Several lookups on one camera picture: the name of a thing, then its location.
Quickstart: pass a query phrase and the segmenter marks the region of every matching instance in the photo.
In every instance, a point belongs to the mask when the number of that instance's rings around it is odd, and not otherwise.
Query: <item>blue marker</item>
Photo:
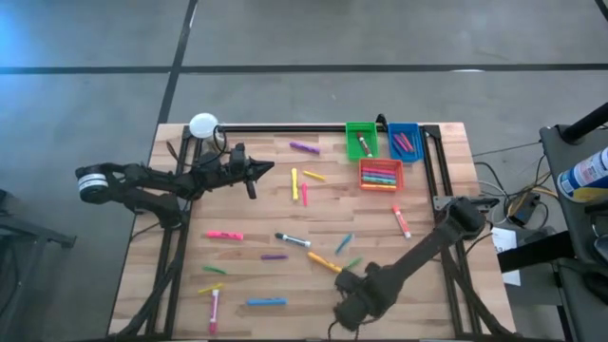
[[[253,298],[247,299],[247,305],[249,306],[274,306],[274,305],[286,305],[287,298]]]
[[[344,237],[344,239],[342,240],[342,242],[340,242],[340,245],[338,246],[338,248],[335,250],[335,254],[338,255],[340,253],[340,251],[342,250],[342,248],[344,248],[344,246],[346,246],[347,243],[349,243],[349,241],[352,238],[352,233],[348,234],[347,236]]]

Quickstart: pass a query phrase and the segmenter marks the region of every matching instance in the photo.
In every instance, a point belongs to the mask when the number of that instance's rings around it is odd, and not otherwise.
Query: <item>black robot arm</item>
[[[344,328],[355,331],[370,315],[381,317],[397,300],[404,282],[442,249],[450,247],[461,239],[477,237],[485,226],[485,216],[476,205],[466,198],[450,201],[439,213],[441,222],[420,243],[392,265],[380,267],[371,262],[365,269],[367,276],[359,277],[343,270],[335,279],[338,291],[347,297],[333,308],[335,319]],[[454,260],[447,263],[450,275],[458,282],[466,299],[480,314],[491,333],[511,334],[500,325],[482,300],[461,275]]]
[[[220,155],[208,152],[198,158],[189,172],[174,175],[136,163],[120,165],[111,162],[79,167],[76,170],[81,200],[103,204],[116,201],[132,212],[153,212],[162,228],[176,229],[184,221],[178,198],[198,200],[205,191],[244,182],[250,199],[256,198],[254,181],[270,170],[272,161],[245,157],[245,145],[238,143],[222,164]],[[166,191],[154,195],[142,188]]]

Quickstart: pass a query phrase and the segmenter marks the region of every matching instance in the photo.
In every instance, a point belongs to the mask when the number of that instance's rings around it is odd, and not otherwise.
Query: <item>plastic container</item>
[[[387,187],[382,186],[381,183],[363,181],[363,168],[371,167],[376,170],[390,171],[395,176],[395,186]],[[378,187],[366,187],[365,185],[380,185]],[[405,177],[403,172],[403,163],[396,160],[385,160],[385,159],[372,159],[362,158],[359,160],[359,187],[363,190],[375,190],[375,191],[388,191],[395,192],[397,190],[403,190],[405,187]]]
[[[351,161],[366,158],[365,151],[357,138],[357,132],[361,132],[365,143],[368,145],[373,157],[378,157],[378,132],[376,123],[346,123],[346,153]]]
[[[393,135],[401,136],[405,134],[409,143],[413,147],[413,151],[406,151],[401,145],[394,141]],[[402,162],[416,162],[424,156],[422,148],[422,139],[420,136],[420,128],[418,123],[389,123],[389,151],[390,157],[394,160]]]

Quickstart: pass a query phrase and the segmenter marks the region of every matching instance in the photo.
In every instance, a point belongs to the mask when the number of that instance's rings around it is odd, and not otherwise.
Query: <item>green marker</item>
[[[221,270],[219,268],[215,268],[213,266],[204,266],[202,268],[203,271],[209,271],[209,272],[215,272],[215,273],[219,273],[221,275],[227,275],[226,271]]]
[[[345,269],[349,270],[349,269],[353,268],[354,266],[358,265],[359,262],[361,262],[361,260],[363,260],[363,258],[361,256],[356,258],[355,260],[351,261],[349,266],[345,267]]]

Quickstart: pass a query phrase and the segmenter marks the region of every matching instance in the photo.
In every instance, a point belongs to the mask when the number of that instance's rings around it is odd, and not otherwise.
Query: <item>white ball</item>
[[[209,113],[200,113],[190,120],[190,133],[199,139],[206,139],[213,135],[218,125],[218,118]]]

